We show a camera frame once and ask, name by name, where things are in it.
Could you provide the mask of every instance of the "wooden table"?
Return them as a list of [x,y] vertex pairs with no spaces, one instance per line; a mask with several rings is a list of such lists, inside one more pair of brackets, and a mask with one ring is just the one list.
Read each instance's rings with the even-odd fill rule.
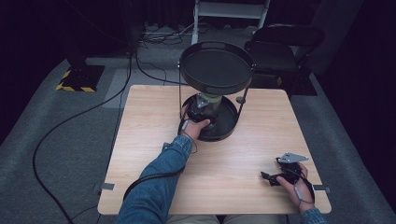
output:
[[[182,102],[197,93],[181,87]],[[227,95],[235,101],[242,92]],[[146,165],[172,142],[179,124],[178,87],[132,86],[108,167],[98,210],[120,211],[125,190]],[[218,142],[197,142],[177,184],[170,214],[290,214],[297,213],[282,187],[270,187],[260,171],[279,174],[276,157],[286,152],[306,156],[303,164],[313,185],[321,185],[288,96],[281,90],[250,89],[235,130]],[[316,191],[322,213],[332,208],[325,191]]]

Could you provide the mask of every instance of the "denim jacket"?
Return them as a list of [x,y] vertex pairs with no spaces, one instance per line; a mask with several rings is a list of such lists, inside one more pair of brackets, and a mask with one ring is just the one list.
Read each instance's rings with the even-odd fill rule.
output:
[[[160,155],[142,172],[147,175],[174,173],[182,169],[191,154],[191,140],[177,136],[171,144],[163,144]],[[137,185],[122,203],[117,223],[166,223],[169,208],[175,195],[178,175],[155,178]],[[302,214],[303,224],[325,224],[318,209]]]

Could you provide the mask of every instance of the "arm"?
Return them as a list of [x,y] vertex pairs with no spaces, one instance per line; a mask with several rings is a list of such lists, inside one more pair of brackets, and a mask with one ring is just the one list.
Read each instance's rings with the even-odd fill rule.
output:
[[[302,170],[305,178],[308,178],[308,171],[306,168],[300,164],[300,168]],[[300,178],[295,185],[289,183],[285,178],[278,176],[276,178],[277,182],[281,186],[283,186],[289,194],[291,202],[298,208],[301,213],[302,223],[303,224],[326,224],[326,220],[320,211],[315,207],[315,203],[312,199],[311,193],[309,192],[308,186],[304,183],[304,181]],[[301,194],[300,199],[297,195],[295,187],[298,189]]]
[[[140,177],[175,173],[182,169],[191,154],[192,141],[208,124],[209,120],[189,122],[171,144],[163,145],[161,154],[143,170]],[[177,181],[178,175],[173,175],[138,184],[122,203],[117,223],[165,223]]]

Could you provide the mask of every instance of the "right hand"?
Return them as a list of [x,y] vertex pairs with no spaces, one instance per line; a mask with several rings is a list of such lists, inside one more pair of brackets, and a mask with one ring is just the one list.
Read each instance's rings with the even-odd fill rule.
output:
[[[186,111],[186,105],[181,108],[180,114],[184,115]],[[185,114],[184,120],[189,119],[189,115]],[[189,119],[187,127],[184,131],[181,132],[182,135],[188,136],[191,141],[195,141],[198,139],[198,136],[201,130],[210,124],[210,119],[204,119],[201,122],[194,122]]]
[[[298,163],[298,164],[301,168],[302,173],[304,174],[303,176],[305,176],[305,178],[308,178],[308,170],[301,163]],[[276,178],[276,180],[277,180],[277,182],[279,182],[279,184],[281,186],[283,186],[286,189],[286,191],[288,192],[289,197],[291,199],[291,202],[298,208],[300,213],[303,213],[306,210],[309,210],[309,209],[315,207],[315,204],[313,203],[313,199],[312,199],[311,193],[309,192],[308,186],[304,183],[304,181],[301,178],[297,181],[296,187],[300,191],[304,202],[298,198],[297,193],[294,190],[294,185],[289,183],[282,176],[278,176]]]

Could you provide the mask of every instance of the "wire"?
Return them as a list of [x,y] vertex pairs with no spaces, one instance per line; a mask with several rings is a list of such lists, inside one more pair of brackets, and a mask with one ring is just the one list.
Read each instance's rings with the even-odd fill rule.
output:
[[85,209],[85,210],[79,212],[77,215],[75,215],[74,217],[72,217],[72,220],[74,220],[75,218],[79,217],[79,215],[81,215],[81,214],[83,214],[83,213],[85,213],[85,212],[87,212],[87,211],[90,211],[91,209],[93,209],[93,208],[95,208],[95,207],[97,207],[97,206],[98,206],[98,205],[95,205],[95,206],[89,207],[89,208],[87,208],[87,209]]
[[[160,35],[160,36],[156,36],[156,37],[152,37],[149,38],[150,35],[154,35],[155,32],[159,31],[161,28],[158,28],[156,30],[154,30],[152,33],[150,33],[149,35],[143,37],[142,41],[143,43],[150,43],[150,44],[165,44],[165,45],[176,45],[176,44],[180,44],[183,42],[182,37],[184,35],[186,35],[186,33],[188,31],[191,30],[191,28],[193,28],[194,23],[190,24],[189,26],[187,26],[184,30],[180,31],[180,32],[173,32],[169,35]],[[173,40],[173,39],[179,39],[178,42],[176,43],[165,43],[166,40]]]
[[100,219],[100,217],[102,216],[102,214],[99,214],[99,217],[98,217],[98,219],[96,219],[96,224],[98,224],[99,223],[99,219]]
[[177,85],[188,86],[188,84],[186,84],[186,83],[180,83],[180,82],[175,82],[175,81],[169,81],[169,80],[166,80],[166,79],[153,77],[153,76],[147,74],[147,73],[146,73],[145,71],[143,71],[143,69],[140,67],[139,59],[137,58],[137,53],[136,53],[136,55],[135,55],[135,58],[136,58],[136,65],[137,65],[137,67],[139,68],[139,70],[140,70],[144,75],[146,75],[146,76],[148,76],[148,77],[151,77],[152,79],[162,81],[162,82],[169,82],[169,83],[173,83],[173,84],[177,84]]
[[206,34],[209,30],[212,30],[212,29],[216,29],[216,27],[214,27],[214,26],[209,26],[209,27],[206,28],[205,31],[199,32],[199,34],[200,34],[200,35],[204,35],[204,34]]
[[161,68],[161,67],[158,67],[158,66],[156,66],[155,64],[153,64],[153,63],[145,63],[145,64],[149,64],[149,65],[151,65],[151,66],[153,66],[153,67],[155,67],[155,68],[157,68],[157,69],[160,69],[160,70],[162,70],[163,71],[163,73],[165,74],[165,80],[167,80],[167,74],[166,74],[166,71],[163,69],[163,68]]
[[148,181],[150,179],[158,179],[158,178],[166,178],[166,177],[172,177],[172,176],[176,176],[176,175],[180,175],[181,173],[183,173],[184,168],[186,168],[185,166],[183,166],[180,170],[173,172],[173,173],[165,173],[165,174],[154,174],[154,175],[146,175],[143,177],[138,178],[134,183],[132,183],[127,190],[125,190],[124,196],[123,196],[123,201],[125,201],[126,197],[128,196],[129,192],[131,192],[131,190],[133,190],[137,185]]
[[189,134],[187,134],[186,132],[184,132],[184,130],[183,130],[184,123],[186,122],[186,120],[191,120],[192,122],[194,122],[194,120],[192,120],[192,119],[184,119],[184,118],[186,118],[187,111],[190,110],[190,106],[191,106],[192,102],[193,102],[193,101],[187,103],[187,107],[186,107],[186,109],[184,110],[183,116],[180,117],[180,124],[179,124],[179,127],[178,127],[178,134],[181,134],[181,132],[183,132],[184,134],[186,134],[186,135],[190,138],[190,140],[191,140],[191,141],[194,143],[194,145],[195,145],[195,151],[193,151],[191,154],[195,154],[195,153],[198,152],[198,146],[197,146],[197,144],[195,143],[195,141],[191,138],[191,136],[190,136]]
[[82,111],[82,112],[80,112],[80,113],[77,113],[76,115],[74,115],[74,116],[72,116],[72,117],[70,117],[70,118],[68,118],[68,119],[65,119],[64,121],[62,121],[62,122],[58,123],[57,125],[55,125],[55,126],[54,126],[53,128],[51,128],[47,133],[44,134],[44,136],[39,140],[38,144],[37,144],[36,147],[35,147],[35,151],[34,151],[34,153],[33,153],[33,158],[32,158],[32,166],[33,166],[33,171],[34,171],[34,174],[35,174],[35,179],[36,179],[37,182],[40,184],[41,188],[42,188],[44,191],[47,192],[47,194],[51,197],[51,199],[52,199],[53,201],[56,202],[56,204],[58,205],[59,209],[61,209],[62,213],[64,214],[64,217],[67,219],[68,223],[73,224],[73,223],[74,223],[74,222],[73,222],[73,218],[71,218],[71,217],[67,214],[67,212],[66,212],[66,210],[64,209],[64,207],[62,206],[61,202],[55,197],[55,195],[53,195],[53,194],[50,192],[50,190],[46,187],[46,185],[43,183],[43,181],[40,179],[40,177],[39,177],[39,175],[38,175],[37,168],[36,168],[36,157],[37,157],[37,152],[38,152],[38,150],[40,149],[40,146],[41,146],[41,144],[44,142],[44,140],[45,140],[53,131],[55,131],[57,128],[61,127],[61,126],[62,126],[63,124],[65,124],[67,121],[69,121],[69,120],[71,120],[71,119],[75,119],[75,118],[77,118],[78,116],[83,115],[83,114],[85,114],[85,113],[88,113],[88,112],[94,110],[95,108],[97,108],[97,107],[99,107],[99,106],[101,106],[101,105],[104,105],[104,104],[106,104],[107,102],[113,100],[114,98],[116,98],[118,95],[120,95],[120,94],[125,90],[128,81],[129,81],[129,77],[127,78],[127,81],[125,82],[125,85],[122,87],[122,89],[121,89],[117,94],[115,94],[114,96],[110,97],[108,100],[102,102],[102,103],[99,104],[99,105],[95,105],[95,106],[93,106],[93,107],[91,107],[91,108],[89,108],[89,109],[86,109],[86,110],[84,110],[84,111]]
[[292,171],[291,169],[288,169],[288,168],[283,168],[283,169],[286,170],[286,171],[288,171],[288,172],[293,173],[294,175],[299,176],[299,177],[303,180],[303,182],[306,184],[306,187],[308,188],[309,193],[311,194],[312,202],[307,202],[307,201],[303,200],[303,199],[299,196],[299,191],[298,191],[298,188],[297,188],[297,186],[296,186],[298,180],[294,183],[294,190],[295,190],[295,192],[296,192],[296,194],[297,194],[297,196],[298,196],[298,198],[299,198],[299,200],[300,200],[300,203],[301,203],[301,202],[304,202],[304,203],[315,203],[315,193],[314,193],[314,189],[312,188],[312,184],[311,184],[311,182],[309,182],[309,180],[306,178],[305,174],[304,174],[304,173],[298,174],[298,173],[296,173],[296,172],[294,172],[294,171]]

